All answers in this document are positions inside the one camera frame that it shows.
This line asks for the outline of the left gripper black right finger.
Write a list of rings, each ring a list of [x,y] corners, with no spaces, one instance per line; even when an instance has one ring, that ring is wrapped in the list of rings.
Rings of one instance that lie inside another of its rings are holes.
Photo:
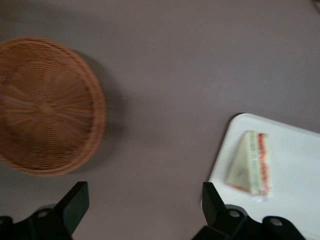
[[[225,204],[214,184],[202,185],[201,207],[207,225],[194,240],[304,240],[305,237],[289,220],[266,216],[253,220],[240,206]]]

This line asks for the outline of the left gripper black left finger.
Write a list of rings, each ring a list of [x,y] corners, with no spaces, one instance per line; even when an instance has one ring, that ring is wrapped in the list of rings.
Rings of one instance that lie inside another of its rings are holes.
[[[71,240],[90,206],[89,186],[77,182],[53,207],[42,207],[20,222],[0,217],[2,240]]]

